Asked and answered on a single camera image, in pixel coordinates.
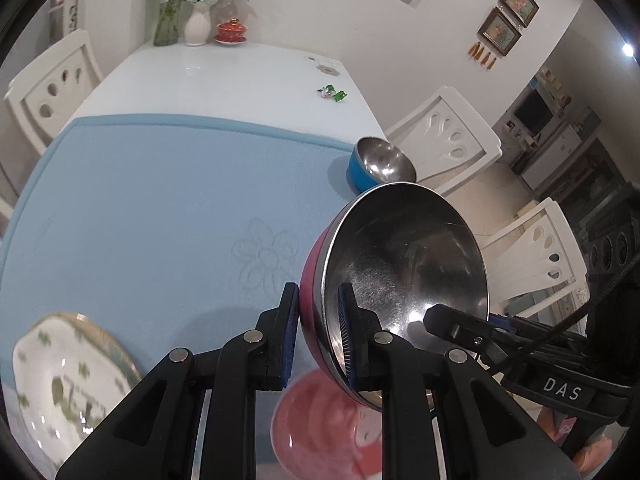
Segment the right hand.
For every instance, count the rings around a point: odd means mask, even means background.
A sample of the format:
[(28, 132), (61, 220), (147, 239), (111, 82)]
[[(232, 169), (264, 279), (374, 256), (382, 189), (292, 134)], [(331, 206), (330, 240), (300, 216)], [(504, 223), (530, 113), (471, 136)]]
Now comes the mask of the right hand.
[(568, 416), (544, 406), (538, 426), (572, 460), (582, 478), (596, 474), (623, 442), (629, 427), (600, 425), (593, 420)]

